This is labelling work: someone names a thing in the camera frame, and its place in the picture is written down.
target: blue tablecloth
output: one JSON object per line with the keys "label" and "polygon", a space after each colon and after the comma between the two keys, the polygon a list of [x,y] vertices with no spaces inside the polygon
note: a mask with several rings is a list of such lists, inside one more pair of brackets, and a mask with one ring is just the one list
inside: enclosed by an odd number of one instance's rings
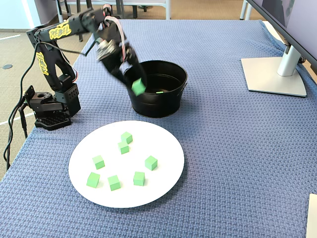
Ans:
{"label": "blue tablecloth", "polygon": [[[96,48],[80,56],[82,109],[71,126],[36,128],[26,140],[0,183],[0,236],[305,237],[309,194],[317,193],[317,87],[306,70],[298,67],[306,98],[248,91],[241,58],[282,56],[284,49],[260,21],[122,25],[140,61],[187,70],[180,109],[163,119],[138,115],[126,89],[96,61]],[[119,120],[160,125],[184,150],[178,183],[145,206],[94,204],[69,180],[76,145]]]}

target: black cable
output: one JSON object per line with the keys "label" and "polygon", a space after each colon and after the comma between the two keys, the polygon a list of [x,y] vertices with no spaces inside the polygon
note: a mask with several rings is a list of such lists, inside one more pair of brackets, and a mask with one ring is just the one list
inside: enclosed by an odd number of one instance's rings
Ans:
{"label": "black cable", "polygon": [[9,116],[9,119],[8,119],[8,124],[9,124],[9,128],[10,128],[10,132],[9,132],[9,138],[8,138],[8,144],[7,146],[5,147],[4,149],[4,152],[3,152],[3,158],[4,160],[6,161],[6,168],[8,170],[8,168],[10,167],[10,144],[12,142],[12,139],[13,139],[13,129],[12,129],[12,124],[11,124],[11,118],[14,114],[14,112],[16,113],[18,108],[20,107],[20,104],[21,104],[21,101],[22,101],[22,92],[23,92],[23,79],[25,77],[25,75],[30,71],[30,69],[32,68],[33,64],[34,64],[34,61],[35,61],[35,57],[36,57],[36,50],[39,46],[41,42],[38,42],[35,46],[34,46],[34,54],[33,54],[33,59],[32,59],[32,62],[31,62],[31,65],[26,69],[26,71],[24,72],[24,74],[22,75],[21,77],[21,81],[20,81],[20,99],[18,101],[18,103],[15,105],[15,107],[13,108],[12,112],[10,113],[10,116]]}
{"label": "black cable", "polygon": [[55,46],[55,45],[52,45],[51,43],[48,43],[48,42],[40,42],[40,43],[45,44],[45,45],[52,46],[53,48],[58,49],[58,50],[60,50],[60,51],[64,51],[64,52],[69,52],[69,53],[74,53],[74,54],[79,54],[79,55],[86,56],[84,53],[81,53],[81,52],[79,52],[79,51],[70,51],[70,50],[62,49],[62,48],[57,47],[57,46]]}
{"label": "black cable", "polygon": [[[15,109],[15,111],[13,112],[13,116],[11,118],[11,126],[13,126],[13,122],[14,122],[14,118],[15,118],[15,115],[18,111],[18,108]],[[10,141],[10,138],[12,138],[12,134],[11,134],[11,131],[9,132],[9,136],[8,136],[8,143]],[[7,157],[7,160],[6,160],[6,170],[8,170],[10,168],[10,145],[7,149],[7,153],[6,153],[6,157]]]}
{"label": "black cable", "polygon": [[62,48],[57,47],[57,46],[55,46],[55,45],[53,45],[53,44],[51,44],[51,43],[48,43],[48,42],[40,42],[40,43],[45,44],[45,45],[49,45],[49,46],[51,46],[51,47],[53,47],[53,48],[55,48],[55,49],[58,49],[58,50],[60,50],[60,51],[63,51],[63,52],[69,52],[69,53],[74,53],[74,54],[79,54],[79,55],[87,56],[87,54],[88,54],[89,51],[93,48],[93,46],[95,45],[96,42],[97,42],[97,41],[95,40],[95,41],[90,45],[90,47],[89,47],[89,49],[86,51],[86,53],[82,53],[82,52],[79,52],[79,51],[70,51],[70,50],[62,49]]}
{"label": "black cable", "polygon": [[52,45],[50,43],[47,43],[47,42],[38,42],[34,46],[34,54],[33,54],[32,62],[31,62],[30,66],[26,69],[26,71],[24,72],[24,74],[21,77],[19,102],[15,105],[15,107],[13,108],[13,110],[10,113],[10,116],[8,118],[8,125],[9,125],[10,131],[9,131],[9,136],[8,136],[8,144],[6,145],[6,147],[4,149],[4,152],[3,152],[3,158],[6,161],[6,170],[8,170],[10,168],[10,144],[12,143],[12,140],[13,140],[13,128],[12,128],[12,125],[13,125],[14,116],[17,113],[19,107],[21,107],[22,104],[23,104],[23,102],[22,102],[22,98],[23,98],[23,95],[22,95],[22,92],[23,92],[23,79],[24,79],[25,75],[29,72],[29,70],[32,68],[32,66],[34,64],[35,57],[36,57],[36,51],[37,51],[37,48],[38,48],[39,44],[49,45],[49,46],[51,46],[51,47],[53,47],[55,49],[60,50],[61,52],[69,52],[69,53],[74,53],[74,54],[80,54],[80,55],[83,55],[83,56],[87,56],[87,54],[93,48],[93,46],[95,45],[96,42],[97,41],[94,41],[92,43],[92,45],[89,47],[89,49],[87,50],[86,53],[81,53],[81,52],[78,52],[78,51],[70,51],[70,50],[62,49],[62,48],[59,48],[59,47],[54,46],[54,45]]}

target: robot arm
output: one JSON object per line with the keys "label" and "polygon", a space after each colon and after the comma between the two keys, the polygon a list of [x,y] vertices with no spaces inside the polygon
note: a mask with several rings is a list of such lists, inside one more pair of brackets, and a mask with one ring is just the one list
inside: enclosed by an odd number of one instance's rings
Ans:
{"label": "robot arm", "polygon": [[[92,10],[78,15],[71,16],[67,21],[55,25],[42,25],[27,32],[28,37],[35,47],[37,46],[36,56],[40,69],[55,91],[55,95],[49,93],[36,93],[31,86],[25,93],[25,98],[30,108],[36,113],[37,127],[49,129],[44,123],[47,118],[61,115],[68,119],[80,110],[78,100],[78,88],[74,83],[77,79],[69,61],[58,48],[57,40],[91,32],[95,42],[99,44],[98,60],[114,77],[119,79],[127,87],[131,87],[132,82],[124,77],[120,71],[122,63],[127,61],[140,71],[142,81],[147,85],[146,74],[138,62],[137,56],[126,39],[120,24],[110,15],[110,6],[103,9]],[[62,75],[57,76],[55,66],[58,66]]]}

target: silver monitor base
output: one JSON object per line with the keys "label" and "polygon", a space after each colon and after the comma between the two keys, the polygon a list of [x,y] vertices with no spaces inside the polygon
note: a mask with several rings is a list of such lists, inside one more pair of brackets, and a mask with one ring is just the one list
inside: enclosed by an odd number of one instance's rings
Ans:
{"label": "silver monitor base", "polygon": [[249,91],[306,97],[306,89],[297,70],[292,76],[280,76],[282,57],[241,59]]}

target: green foam cube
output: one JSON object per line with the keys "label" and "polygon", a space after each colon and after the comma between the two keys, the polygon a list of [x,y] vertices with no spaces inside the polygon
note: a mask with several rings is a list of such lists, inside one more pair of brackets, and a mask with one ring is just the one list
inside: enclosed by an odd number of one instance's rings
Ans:
{"label": "green foam cube", "polygon": [[121,141],[126,142],[127,144],[130,144],[133,139],[132,139],[132,135],[129,132],[125,132],[121,135]]}
{"label": "green foam cube", "polygon": [[104,162],[103,158],[100,155],[94,157],[93,161],[95,163],[95,166],[96,166],[97,170],[105,166],[105,162]]}
{"label": "green foam cube", "polygon": [[118,143],[119,150],[121,152],[121,155],[129,152],[129,145],[125,141],[121,141]]}
{"label": "green foam cube", "polygon": [[143,172],[135,172],[133,177],[133,184],[138,186],[144,186],[145,175]]}
{"label": "green foam cube", "polygon": [[99,179],[100,179],[100,175],[91,172],[87,179],[86,185],[89,187],[96,188],[99,183]]}
{"label": "green foam cube", "polygon": [[131,87],[132,91],[134,92],[135,96],[139,96],[140,94],[145,92],[146,87],[141,81],[141,78],[135,80]]}
{"label": "green foam cube", "polygon": [[158,160],[154,158],[152,155],[145,160],[145,167],[149,170],[153,170],[158,166]]}
{"label": "green foam cube", "polygon": [[121,188],[120,181],[117,175],[109,177],[108,182],[109,182],[111,191]]}

